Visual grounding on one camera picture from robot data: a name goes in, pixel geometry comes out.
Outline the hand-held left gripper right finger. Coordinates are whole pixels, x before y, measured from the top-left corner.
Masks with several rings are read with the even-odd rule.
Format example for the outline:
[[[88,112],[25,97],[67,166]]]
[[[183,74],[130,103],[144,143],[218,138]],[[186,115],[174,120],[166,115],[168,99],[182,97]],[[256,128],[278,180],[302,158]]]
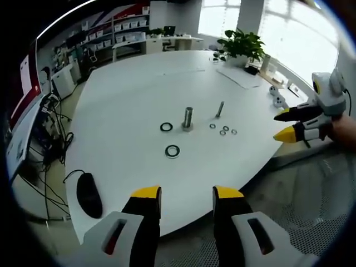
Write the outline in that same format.
[[[220,266],[302,266],[305,255],[281,226],[254,212],[237,189],[212,188],[214,238]]]

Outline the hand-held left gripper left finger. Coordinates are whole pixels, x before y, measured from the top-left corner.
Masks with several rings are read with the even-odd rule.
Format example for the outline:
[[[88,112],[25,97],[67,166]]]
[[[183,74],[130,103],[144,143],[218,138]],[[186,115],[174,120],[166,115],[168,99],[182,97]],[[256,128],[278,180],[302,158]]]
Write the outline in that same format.
[[[91,228],[83,241],[83,266],[154,266],[160,237],[161,186],[134,191],[122,211]]]

